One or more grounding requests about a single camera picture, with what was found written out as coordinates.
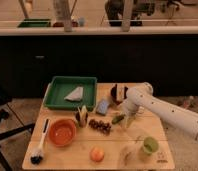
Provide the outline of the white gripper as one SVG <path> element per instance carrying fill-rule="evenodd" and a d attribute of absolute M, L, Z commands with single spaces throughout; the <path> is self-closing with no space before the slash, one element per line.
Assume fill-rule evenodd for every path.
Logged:
<path fill-rule="evenodd" d="M 123 128 L 127 129 L 131 126 L 132 122 L 135 120 L 134 115 L 138 112 L 139 106 L 126 99 L 122 102 L 122 111 L 127 116 L 123 120 Z"/>

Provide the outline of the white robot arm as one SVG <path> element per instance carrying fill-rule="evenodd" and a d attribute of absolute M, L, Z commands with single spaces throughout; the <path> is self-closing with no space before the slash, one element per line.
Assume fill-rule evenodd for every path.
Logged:
<path fill-rule="evenodd" d="M 154 97 L 153 87 L 147 82 L 130 87 L 126 96 L 122 110 L 127 116 L 135 114 L 139 107 L 144 107 L 198 142 L 198 113 Z"/>

